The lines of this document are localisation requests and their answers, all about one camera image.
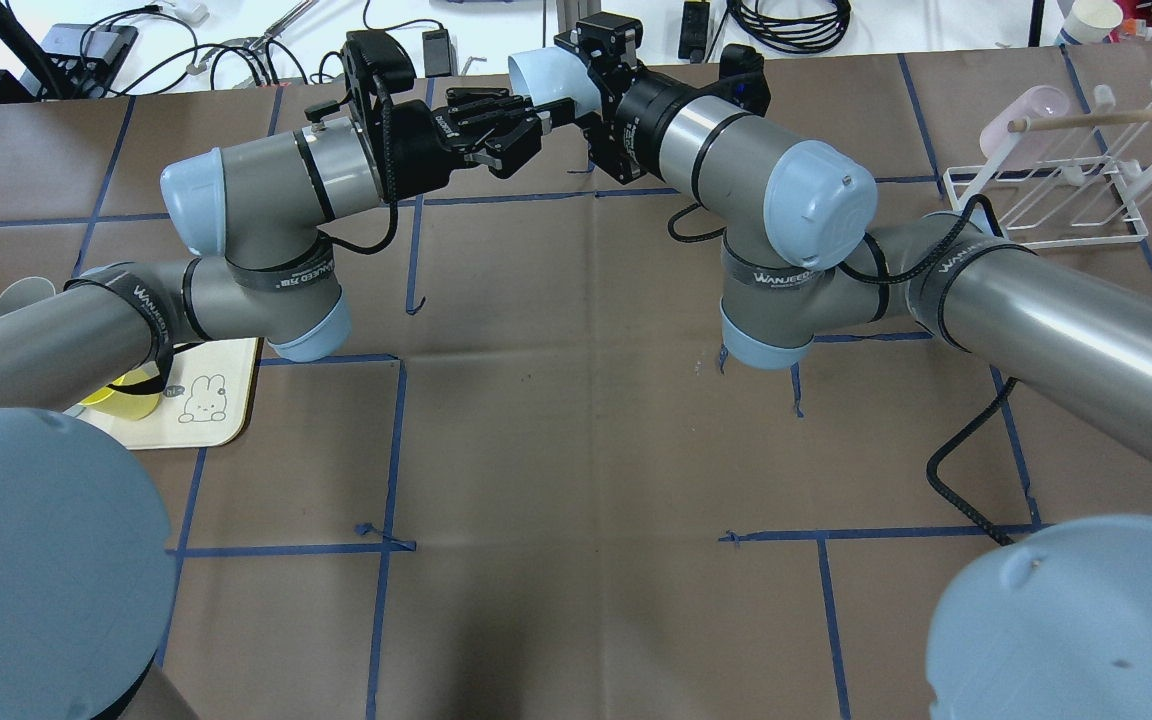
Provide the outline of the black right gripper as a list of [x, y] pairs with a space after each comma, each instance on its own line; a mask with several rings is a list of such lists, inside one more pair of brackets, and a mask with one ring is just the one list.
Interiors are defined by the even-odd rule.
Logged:
[[702, 96], [641, 65], [641, 18], [591, 14], [554, 36], [554, 44], [584, 65], [600, 100], [586, 114], [586, 141], [594, 168], [628, 184], [650, 174], [660, 177], [660, 146], [666, 129], [685, 105]]

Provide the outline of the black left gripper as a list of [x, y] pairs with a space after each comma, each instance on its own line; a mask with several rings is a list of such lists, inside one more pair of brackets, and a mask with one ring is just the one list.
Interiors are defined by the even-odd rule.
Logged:
[[378, 161], [384, 200], [397, 202], [440, 190], [454, 172], [485, 167], [509, 179], [541, 150], [541, 136], [573, 124], [571, 97], [535, 104], [509, 88], [448, 88], [445, 104], [384, 97], [362, 115]]

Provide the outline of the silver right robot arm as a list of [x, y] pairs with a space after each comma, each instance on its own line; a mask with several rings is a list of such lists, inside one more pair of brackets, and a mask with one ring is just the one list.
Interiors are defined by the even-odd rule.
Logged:
[[554, 411], [573, 528], [570, 616], [520, 667], [518, 719], [923, 719], [925, 632], [990, 551], [922, 464], [1000, 384], [909, 319], [828, 334], [790, 373], [708, 354], [710, 247], [677, 247], [668, 194], [553, 200], [562, 251]]

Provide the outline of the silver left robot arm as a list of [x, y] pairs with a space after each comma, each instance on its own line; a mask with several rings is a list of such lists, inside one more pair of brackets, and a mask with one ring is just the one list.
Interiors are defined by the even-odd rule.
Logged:
[[444, 108], [397, 103], [407, 51], [348, 33], [346, 94], [306, 127], [212, 149], [161, 173], [189, 259], [113, 263], [0, 316], [0, 719], [105, 719], [145, 702], [172, 619], [169, 520], [131, 450], [71, 414], [88, 397], [152, 414], [179, 355], [262, 338], [285, 361], [333, 354], [351, 332], [334, 252], [380, 252], [324, 225], [485, 167], [507, 179], [541, 137], [585, 113], [550, 73], [454, 88]]

